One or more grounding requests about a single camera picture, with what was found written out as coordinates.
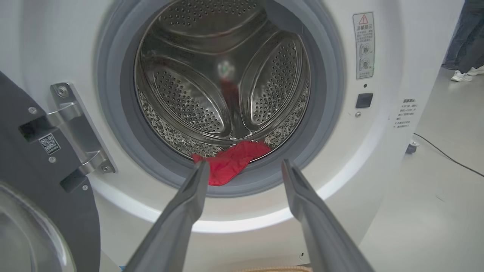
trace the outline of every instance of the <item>white label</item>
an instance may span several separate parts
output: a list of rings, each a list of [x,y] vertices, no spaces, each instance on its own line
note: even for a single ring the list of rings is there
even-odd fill
[[[398,108],[393,128],[409,127],[418,106],[415,99],[404,99]]]
[[[51,134],[42,137],[39,139],[40,144],[44,148],[44,150],[47,152],[47,154],[52,155],[52,153],[56,152],[57,150],[60,150],[60,146],[57,143],[56,139],[54,136]]]
[[[353,15],[356,38],[356,79],[372,77],[375,62],[373,12]]]

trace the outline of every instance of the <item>red garment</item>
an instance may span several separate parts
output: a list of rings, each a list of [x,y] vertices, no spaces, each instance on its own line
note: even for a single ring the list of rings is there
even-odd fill
[[[227,151],[220,151],[215,157],[205,158],[193,154],[195,163],[206,160],[210,163],[209,185],[220,186],[237,176],[253,159],[259,158],[271,149],[264,143],[240,142]]]

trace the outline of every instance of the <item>qr code sticker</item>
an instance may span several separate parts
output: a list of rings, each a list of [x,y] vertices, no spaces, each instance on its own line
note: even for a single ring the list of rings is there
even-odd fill
[[[40,138],[39,142],[42,144],[45,151],[49,155],[51,155],[52,153],[56,152],[61,148],[57,143],[56,139],[54,138],[54,136],[52,135],[52,133],[45,137]]]

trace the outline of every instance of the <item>jeans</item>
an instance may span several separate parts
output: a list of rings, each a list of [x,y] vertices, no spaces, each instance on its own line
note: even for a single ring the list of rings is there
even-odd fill
[[[447,50],[444,66],[456,67],[459,65],[475,36],[483,28],[483,24],[484,14],[482,13],[466,12],[461,15],[459,27]]]
[[[479,68],[484,65],[484,27],[477,34],[475,41],[468,48],[465,57],[461,60],[458,70],[467,73],[469,70]]]

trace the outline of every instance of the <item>gray floor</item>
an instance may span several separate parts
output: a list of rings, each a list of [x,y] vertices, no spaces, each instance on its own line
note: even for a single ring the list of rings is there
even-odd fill
[[[484,173],[484,75],[453,73],[441,69],[416,133]],[[360,248],[377,272],[484,271],[484,178],[418,141]]]

